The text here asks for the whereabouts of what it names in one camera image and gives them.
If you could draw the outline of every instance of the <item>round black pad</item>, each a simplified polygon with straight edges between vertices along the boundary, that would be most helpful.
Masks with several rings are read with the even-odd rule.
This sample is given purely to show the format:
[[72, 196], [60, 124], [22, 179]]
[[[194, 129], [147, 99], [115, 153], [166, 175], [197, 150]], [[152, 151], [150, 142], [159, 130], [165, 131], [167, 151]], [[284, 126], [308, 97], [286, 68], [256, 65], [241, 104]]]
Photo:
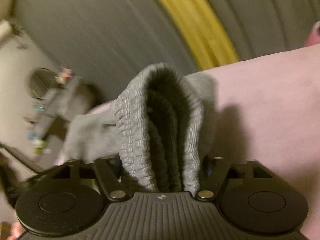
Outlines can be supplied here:
[[73, 208], [76, 203], [76, 197], [70, 193], [52, 192], [40, 199], [39, 206], [43, 211], [48, 213], [60, 214]]
[[270, 191], [253, 193], [248, 201], [249, 205], [255, 210], [267, 213], [280, 211], [285, 206], [284, 198]]
[[67, 236], [92, 225], [103, 210], [102, 197], [84, 185], [34, 188], [17, 201], [17, 217], [25, 230], [51, 237]]
[[221, 211], [234, 225], [261, 235], [277, 235], [297, 229], [308, 214], [305, 198], [288, 189], [276, 192], [238, 186], [225, 192]]

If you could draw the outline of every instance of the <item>metal rivet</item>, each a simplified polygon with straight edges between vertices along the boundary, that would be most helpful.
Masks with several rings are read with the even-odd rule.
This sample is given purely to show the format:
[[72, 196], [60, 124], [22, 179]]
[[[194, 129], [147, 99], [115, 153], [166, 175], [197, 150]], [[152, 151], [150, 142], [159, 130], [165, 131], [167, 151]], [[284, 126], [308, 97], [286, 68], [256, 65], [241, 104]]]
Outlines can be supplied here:
[[213, 197], [213, 195], [214, 195], [213, 192], [210, 190], [201, 190], [198, 192], [198, 196], [200, 198], [211, 198]]
[[115, 190], [110, 193], [112, 198], [123, 198], [125, 197], [125, 192], [123, 190]]

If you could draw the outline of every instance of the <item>hand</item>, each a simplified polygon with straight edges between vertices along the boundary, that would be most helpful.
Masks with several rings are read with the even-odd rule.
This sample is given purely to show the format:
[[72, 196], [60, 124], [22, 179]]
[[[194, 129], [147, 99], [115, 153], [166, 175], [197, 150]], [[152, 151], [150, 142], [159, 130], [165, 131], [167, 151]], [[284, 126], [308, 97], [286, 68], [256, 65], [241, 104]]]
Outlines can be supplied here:
[[7, 240], [17, 240], [24, 233], [19, 222], [12, 224], [10, 233], [11, 236], [9, 236]]

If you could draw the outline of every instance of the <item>small logo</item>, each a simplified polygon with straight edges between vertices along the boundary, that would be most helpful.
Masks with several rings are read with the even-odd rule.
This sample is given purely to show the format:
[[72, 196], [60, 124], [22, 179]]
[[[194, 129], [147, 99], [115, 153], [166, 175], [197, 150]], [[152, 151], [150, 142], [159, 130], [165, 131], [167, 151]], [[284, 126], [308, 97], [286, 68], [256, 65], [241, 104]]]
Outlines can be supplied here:
[[157, 198], [158, 198], [158, 199], [161, 199], [161, 200], [164, 200], [165, 198], [167, 198], [167, 196], [166, 196], [166, 195], [161, 194], [161, 195], [157, 196]]

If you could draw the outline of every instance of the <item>ribbed rubber surface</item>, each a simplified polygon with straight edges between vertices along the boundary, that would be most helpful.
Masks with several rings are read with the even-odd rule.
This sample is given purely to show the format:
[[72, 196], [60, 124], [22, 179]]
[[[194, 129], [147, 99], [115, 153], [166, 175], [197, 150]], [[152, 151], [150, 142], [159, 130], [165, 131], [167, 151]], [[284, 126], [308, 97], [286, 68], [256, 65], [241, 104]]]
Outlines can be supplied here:
[[[20, 239], [49, 238], [25, 233]], [[244, 233], [228, 224], [215, 205], [194, 200], [188, 192], [135, 193], [127, 202], [111, 204], [94, 226], [55, 239], [306, 240], [298, 232], [276, 237]]]

